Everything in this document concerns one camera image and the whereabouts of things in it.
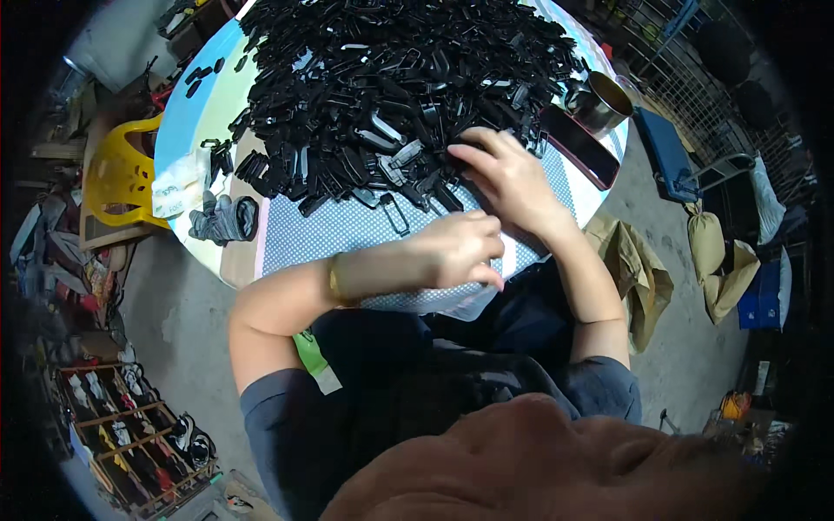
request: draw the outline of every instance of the blue box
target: blue box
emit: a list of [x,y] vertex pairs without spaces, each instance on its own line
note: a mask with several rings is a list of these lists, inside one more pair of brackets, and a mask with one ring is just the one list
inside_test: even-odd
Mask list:
[[762,264],[753,282],[738,301],[738,323],[742,329],[778,329],[779,261]]

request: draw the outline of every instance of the shoe rack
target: shoe rack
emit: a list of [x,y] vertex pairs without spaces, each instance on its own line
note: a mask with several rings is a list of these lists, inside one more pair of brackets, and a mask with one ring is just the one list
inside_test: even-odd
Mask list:
[[[71,415],[71,429],[92,453],[84,449],[90,471],[109,494],[110,503],[117,504],[131,519],[159,519],[214,480],[219,474],[217,459],[195,468],[188,453],[167,439],[177,423],[168,405],[155,393],[132,393],[121,374],[124,366],[111,363],[59,368],[55,377],[65,412]],[[90,372],[96,375],[98,396],[88,380]],[[70,383],[73,375],[78,376],[81,385]],[[130,443],[122,444],[127,439],[118,441],[114,424],[124,425],[119,431],[126,431]],[[79,446],[73,446],[78,452]]]

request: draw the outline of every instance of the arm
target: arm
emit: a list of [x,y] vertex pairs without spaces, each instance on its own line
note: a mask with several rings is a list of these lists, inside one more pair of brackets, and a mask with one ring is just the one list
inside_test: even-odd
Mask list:
[[486,150],[449,147],[450,154],[471,166],[466,176],[502,218],[535,234],[559,266],[570,310],[578,322],[570,361],[606,356],[629,368],[626,316],[614,280],[553,194],[539,161],[505,132],[470,128],[461,137]]
[[[334,261],[279,270],[244,288],[229,318],[229,357],[238,392],[281,369],[303,369],[292,335],[344,302],[372,295],[451,288],[467,282],[503,288],[488,262],[504,254],[500,222],[482,210],[438,219],[407,239]],[[334,274],[339,292],[330,285]]]

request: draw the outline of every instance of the smartphone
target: smartphone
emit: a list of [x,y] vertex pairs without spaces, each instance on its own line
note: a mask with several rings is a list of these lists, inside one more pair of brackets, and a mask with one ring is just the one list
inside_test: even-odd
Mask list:
[[620,171],[620,162],[602,143],[578,124],[565,111],[555,106],[539,112],[541,130],[549,134],[548,141],[597,187],[609,190]]

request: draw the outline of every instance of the glove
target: glove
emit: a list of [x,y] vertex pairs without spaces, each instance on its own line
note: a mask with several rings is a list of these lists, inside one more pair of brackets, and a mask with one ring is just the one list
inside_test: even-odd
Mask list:
[[191,229],[188,235],[204,241],[211,239],[224,247],[229,241],[251,241],[258,229],[258,204],[250,196],[232,202],[228,195],[215,198],[209,190],[203,192],[203,211],[192,210],[188,215]]

